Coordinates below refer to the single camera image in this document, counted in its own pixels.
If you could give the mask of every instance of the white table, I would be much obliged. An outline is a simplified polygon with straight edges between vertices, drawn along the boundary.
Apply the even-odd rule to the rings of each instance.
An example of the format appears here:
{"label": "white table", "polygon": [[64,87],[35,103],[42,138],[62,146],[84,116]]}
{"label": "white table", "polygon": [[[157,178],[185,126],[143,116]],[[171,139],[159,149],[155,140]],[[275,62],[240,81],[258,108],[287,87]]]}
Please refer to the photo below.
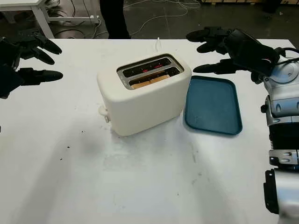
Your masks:
{"label": "white table", "polygon": [[[154,40],[55,40],[54,66],[64,78],[24,86],[0,101],[0,223],[5,224],[274,224],[264,205],[268,128],[259,107],[267,95],[250,74],[221,77],[236,85],[243,131],[192,131],[183,115],[119,137],[98,114],[96,83],[115,56],[154,50]],[[224,56],[200,55],[198,44],[162,40],[190,67]],[[292,47],[288,40],[262,40]]]}
{"label": "white table", "polygon": [[22,11],[32,10],[38,24],[47,38],[54,38],[54,35],[48,25],[50,21],[89,21],[98,23],[96,0],[90,0],[92,6],[92,16],[88,17],[49,17],[44,7],[46,0],[0,0],[0,11]]}

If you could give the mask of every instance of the white toaster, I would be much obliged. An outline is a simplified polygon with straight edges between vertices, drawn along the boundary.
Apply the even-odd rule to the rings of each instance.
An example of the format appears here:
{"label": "white toaster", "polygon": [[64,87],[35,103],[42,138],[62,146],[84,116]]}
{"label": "white toaster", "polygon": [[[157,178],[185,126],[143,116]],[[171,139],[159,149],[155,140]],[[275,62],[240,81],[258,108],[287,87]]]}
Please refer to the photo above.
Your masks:
{"label": "white toaster", "polygon": [[183,60],[161,52],[121,60],[122,66],[103,68],[97,78],[105,104],[99,113],[117,134],[135,134],[181,113],[192,75]]}

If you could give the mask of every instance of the toaster slot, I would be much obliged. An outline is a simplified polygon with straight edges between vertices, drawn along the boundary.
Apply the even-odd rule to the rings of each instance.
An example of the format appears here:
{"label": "toaster slot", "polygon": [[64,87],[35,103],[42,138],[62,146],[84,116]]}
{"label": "toaster slot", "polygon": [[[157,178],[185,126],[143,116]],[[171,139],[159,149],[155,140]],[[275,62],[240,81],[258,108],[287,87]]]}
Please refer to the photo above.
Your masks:
{"label": "toaster slot", "polygon": [[123,75],[127,78],[136,76],[154,69],[158,69],[164,67],[166,65],[171,64],[171,61],[168,58],[158,59],[146,64],[138,65],[130,69],[126,69],[123,71]]}
{"label": "toaster slot", "polygon": [[170,78],[171,76],[175,76],[179,73],[180,71],[176,67],[171,67],[143,77],[139,77],[137,79],[133,79],[129,81],[129,85],[132,89],[138,89],[143,86],[159,82],[163,79]]}
{"label": "toaster slot", "polygon": [[119,67],[121,82],[128,90],[134,90],[184,72],[184,68],[170,54],[162,54]]}

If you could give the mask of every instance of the plastic tray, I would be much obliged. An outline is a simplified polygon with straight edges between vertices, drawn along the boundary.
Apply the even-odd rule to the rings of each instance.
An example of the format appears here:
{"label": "plastic tray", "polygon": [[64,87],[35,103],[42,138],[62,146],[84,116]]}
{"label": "plastic tray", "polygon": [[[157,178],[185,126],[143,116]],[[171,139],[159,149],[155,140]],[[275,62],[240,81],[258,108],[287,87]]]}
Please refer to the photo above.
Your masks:
{"label": "plastic tray", "polygon": [[185,121],[195,129],[231,135],[240,133],[242,120],[234,83],[222,78],[192,76]]}

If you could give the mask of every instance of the floor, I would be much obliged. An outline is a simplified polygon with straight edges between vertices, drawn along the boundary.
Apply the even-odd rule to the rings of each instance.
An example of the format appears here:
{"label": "floor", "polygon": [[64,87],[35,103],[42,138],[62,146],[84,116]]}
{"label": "floor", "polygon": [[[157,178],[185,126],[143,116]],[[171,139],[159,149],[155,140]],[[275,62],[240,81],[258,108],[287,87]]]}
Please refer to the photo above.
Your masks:
{"label": "floor", "polygon": [[[140,0],[125,0],[125,6],[139,2]],[[195,3],[194,0],[181,0],[186,3]],[[86,10],[82,0],[73,0],[76,7],[76,16],[86,16]],[[140,32],[132,36],[134,39],[182,39],[191,31],[205,26],[223,26],[226,28],[241,28],[256,38],[289,39],[297,48],[299,47],[299,6],[280,6],[275,14],[262,11],[262,5],[248,4],[188,4],[193,7],[186,10],[181,5],[173,2],[154,2],[148,0],[124,9],[129,33],[139,30],[143,23],[156,16],[144,25]],[[59,10],[71,15],[73,8],[70,0],[61,0]],[[21,14],[16,18],[16,24],[8,24],[4,19],[0,21],[0,36],[12,36],[20,29],[28,29],[38,26],[30,12]],[[91,38],[94,26],[85,22],[80,26],[67,27],[59,23],[52,23],[54,34],[68,29],[77,29],[83,33],[71,30],[59,33],[56,38]],[[106,30],[104,22],[97,29],[97,34]],[[107,38],[107,33],[97,38]]]}

